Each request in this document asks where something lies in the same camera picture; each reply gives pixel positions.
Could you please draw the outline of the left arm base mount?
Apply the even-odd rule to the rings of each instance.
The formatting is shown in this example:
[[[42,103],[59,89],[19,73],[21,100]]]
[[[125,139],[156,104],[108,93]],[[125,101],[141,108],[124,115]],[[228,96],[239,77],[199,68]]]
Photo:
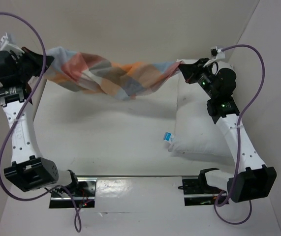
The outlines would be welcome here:
[[[94,208],[97,178],[79,176],[78,183],[79,187],[72,192],[76,206],[80,209]],[[49,208],[68,209],[73,208],[73,204],[64,190],[53,190]]]

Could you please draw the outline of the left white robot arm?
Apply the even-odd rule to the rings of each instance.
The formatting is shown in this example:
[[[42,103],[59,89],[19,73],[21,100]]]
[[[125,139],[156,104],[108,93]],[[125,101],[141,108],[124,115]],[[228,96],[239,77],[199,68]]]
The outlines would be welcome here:
[[[4,176],[23,192],[60,184],[69,196],[75,196],[80,184],[71,170],[59,172],[55,163],[43,158],[36,141],[32,120],[32,92],[28,82],[49,68],[54,58],[29,49],[0,51],[0,105],[6,114],[12,141],[11,166]]]

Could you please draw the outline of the checkered orange blue pillowcase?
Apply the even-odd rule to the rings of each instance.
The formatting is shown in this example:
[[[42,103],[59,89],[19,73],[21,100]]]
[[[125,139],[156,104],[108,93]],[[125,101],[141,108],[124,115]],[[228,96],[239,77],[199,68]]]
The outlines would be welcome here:
[[[101,56],[55,47],[46,52],[54,61],[44,78],[64,89],[86,94],[103,93],[131,100],[156,92],[179,72],[179,61],[119,64]]]

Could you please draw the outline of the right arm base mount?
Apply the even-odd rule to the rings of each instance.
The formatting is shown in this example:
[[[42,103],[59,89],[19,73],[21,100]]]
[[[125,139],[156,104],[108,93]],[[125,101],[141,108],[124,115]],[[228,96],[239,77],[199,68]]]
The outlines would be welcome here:
[[[213,205],[221,192],[216,187],[203,187],[197,176],[182,177],[182,185],[178,189],[183,192],[185,206]]]

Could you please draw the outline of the white pillow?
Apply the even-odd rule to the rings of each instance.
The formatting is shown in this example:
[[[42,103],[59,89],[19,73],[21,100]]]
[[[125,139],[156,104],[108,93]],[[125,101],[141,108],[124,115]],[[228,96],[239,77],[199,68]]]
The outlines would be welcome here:
[[[187,84],[181,72],[176,75],[179,81],[175,133],[168,151],[231,157],[222,132],[207,112],[209,96],[197,83]]]

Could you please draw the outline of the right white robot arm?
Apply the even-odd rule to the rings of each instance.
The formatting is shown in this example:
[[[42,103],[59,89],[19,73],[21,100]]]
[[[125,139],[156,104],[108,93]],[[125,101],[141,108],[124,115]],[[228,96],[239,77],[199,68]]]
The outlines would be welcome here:
[[[232,175],[218,168],[201,170],[198,189],[203,193],[213,188],[223,190],[235,203],[266,198],[277,172],[260,158],[242,124],[241,113],[232,97],[237,86],[234,70],[219,68],[214,73],[208,58],[193,64],[181,63],[179,70],[186,83],[199,85],[209,96],[207,112],[223,134],[235,162]]]

